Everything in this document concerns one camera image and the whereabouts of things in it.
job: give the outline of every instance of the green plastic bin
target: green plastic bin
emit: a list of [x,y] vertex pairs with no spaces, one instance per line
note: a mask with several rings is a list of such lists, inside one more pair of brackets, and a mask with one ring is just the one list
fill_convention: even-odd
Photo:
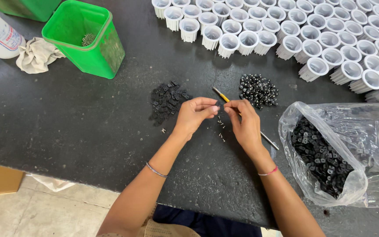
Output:
[[0,0],[0,11],[35,21],[47,21],[61,0]]
[[[82,47],[86,34],[96,35]],[[68,0],[42,29],[43,38],[56,45],[82,72],[112,79],[125,57],[125,51],[106,8]]]

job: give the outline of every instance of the cloth rag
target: cloth rag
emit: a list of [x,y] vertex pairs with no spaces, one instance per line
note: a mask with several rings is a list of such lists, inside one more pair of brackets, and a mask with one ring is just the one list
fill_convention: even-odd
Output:
[[43,38],[33,37],[26,43],[26,46],[19,46],[20,56],[17,58],[17,66],[26,73],[47,72],[48,65],[57,58],[64,58],[65,55],[55,47],[46,42]]

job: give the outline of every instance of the hand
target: hand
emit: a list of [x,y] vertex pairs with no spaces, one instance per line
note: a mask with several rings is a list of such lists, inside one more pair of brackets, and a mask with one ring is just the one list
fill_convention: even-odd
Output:
[[212,119],[220,107],[217,100],[197,97],[182,103],[173,133],[184,135],[189,141],[204,119]]

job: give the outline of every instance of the plastic bag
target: plastic bag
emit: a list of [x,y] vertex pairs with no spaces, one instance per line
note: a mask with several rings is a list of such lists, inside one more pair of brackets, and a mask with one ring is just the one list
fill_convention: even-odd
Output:
[[[308,172],[291,144],[290,132],[302,116],[355,169],[337,200],[320,189],[318,180]],[[308,199],[321,206],[379,207],[379,103],[295,102],[280,118],[279,135],[293,175]]]

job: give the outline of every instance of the black worktable surface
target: black worktable surface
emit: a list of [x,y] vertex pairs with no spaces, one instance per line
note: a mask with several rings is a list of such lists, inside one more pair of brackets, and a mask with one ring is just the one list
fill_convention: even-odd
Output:
[[[179,32],[155,17],[149,0],[86,2],[113,13],[126,51],[116,77],[82,73],[68,59],[30,75],[19,70],[16,59],[0,59],[0,165],[121,192],[174,127],[176,116],[160,127],[148,120],[150,92],[169,80],[180,82],[194,97],[220,100],[212,86],[238,99],[243,73],[271,79],[280,89],[279,105],[257,111],[262,131],[279,147],[278,120],[293,102],[363,102],[363,96],[333,84],[328,76],[310,83],[300,79],[301,65],[294,58],[277,58],[277,47],[262,57],[237,52],[223,59],[201,45],[201,36],[184,43]],[[45,23],[0,16],[27,40],[41,37]],[[216,118],[201,124],[178,155],[158,202],[276,228],[255,168],[224,111],[219,115],[226,127]],[[263,144],[272,151],[265,140]],[[282,149],[274,160],[328,236],[379,236],[379,208],[316,206],[303,196]]]

